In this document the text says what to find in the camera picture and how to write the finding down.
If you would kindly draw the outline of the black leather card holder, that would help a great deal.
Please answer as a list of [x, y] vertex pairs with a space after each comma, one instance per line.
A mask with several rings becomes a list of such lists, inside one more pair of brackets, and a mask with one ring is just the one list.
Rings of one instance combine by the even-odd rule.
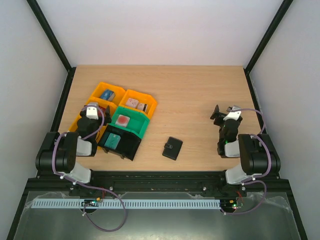
[[170, 136], [164, 145], [162, 155], [176, 161], [180, 153], [183, 141]]

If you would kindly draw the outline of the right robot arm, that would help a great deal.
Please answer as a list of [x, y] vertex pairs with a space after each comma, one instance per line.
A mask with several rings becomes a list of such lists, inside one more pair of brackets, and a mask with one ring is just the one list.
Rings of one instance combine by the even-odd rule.
[[239, 127], [243, 120], [241, 114], [251, 111], [263, 114], [253, 108], [232, 106], [227, 113], [220, 112], [215, 106], [210, 119], [219, 127], [217, 153], [222, 158], [239, 158], [240, 163], [225, 171], [225, 179], [218, 183], [218, 191], [229, 196], [236, 189], [236, 185], [244, 185], [266, 177], [268, 174], [277, 174], [281, 169], [281, 161], [270, 136], [265, 133], [263, 124], [258, 134], [240, 134]]

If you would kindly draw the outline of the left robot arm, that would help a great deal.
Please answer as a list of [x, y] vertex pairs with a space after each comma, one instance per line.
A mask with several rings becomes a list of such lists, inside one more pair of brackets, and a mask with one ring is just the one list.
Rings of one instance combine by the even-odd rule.
[[35, 159], [39, 172], [51, 171], [74, 185], [87, 184], [92, 171], [77, 162], [77, 157], [93, 157], [98, 148], [102, 127], [112, 121], [110, 107], [100, 107], [96, 102], [85, 105], [76, 121], [76, 130], [48, 132]]

